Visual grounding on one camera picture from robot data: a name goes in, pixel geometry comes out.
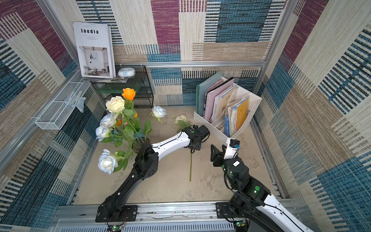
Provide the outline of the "orange rose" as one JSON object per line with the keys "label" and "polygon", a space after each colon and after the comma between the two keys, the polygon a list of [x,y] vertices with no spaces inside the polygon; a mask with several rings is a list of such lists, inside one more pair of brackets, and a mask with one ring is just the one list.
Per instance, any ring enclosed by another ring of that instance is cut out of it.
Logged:
{"label": "orange rose", "polygon": [[131,88],[125,88],[123,89],[122,97],[132,101],[136,95],[136,91]]}

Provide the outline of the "blue cylindrical vase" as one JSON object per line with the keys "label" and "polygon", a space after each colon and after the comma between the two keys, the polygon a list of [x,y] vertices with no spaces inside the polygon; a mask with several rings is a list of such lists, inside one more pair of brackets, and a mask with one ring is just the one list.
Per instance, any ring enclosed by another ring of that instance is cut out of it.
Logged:
{"label": "blue cylindrical vase", "polygon": [[145,138],[146,135],[144,134],[144,130],[143,129],[140,129],[139,131],[137,131],[135,134],[134,134],[134,138]]}

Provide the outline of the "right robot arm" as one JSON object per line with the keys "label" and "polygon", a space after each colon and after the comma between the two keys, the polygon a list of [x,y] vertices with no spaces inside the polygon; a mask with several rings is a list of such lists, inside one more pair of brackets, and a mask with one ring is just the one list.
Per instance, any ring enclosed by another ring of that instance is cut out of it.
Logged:
{"label": "right robot arm", "polygon": [[229,200],[230,218],[244,217],[267,232],[311,232],[272,195],[271,191],[249,174],[249,168],[235,155],[225,159],[227,147],[220,151],[211,145],[211,162],[221,167],[224,183],[233,192]]}

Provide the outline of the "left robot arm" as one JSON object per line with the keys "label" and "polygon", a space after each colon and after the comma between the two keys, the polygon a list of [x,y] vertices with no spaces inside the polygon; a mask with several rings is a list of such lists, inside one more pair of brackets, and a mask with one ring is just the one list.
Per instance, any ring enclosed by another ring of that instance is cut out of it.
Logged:
{"label": "left robot arm", "polygon": [[210,132],[205,125],[200,127],[193,125],[162,142],[143,144],[126,180],[98,207],[95,221],[102,223],[124,221],[129,215],[125,209],[127,200],[139,184],[157,172],[159,161],[180,148],[189,148],[191,152],[200,150],[203,141],[209,136]]}

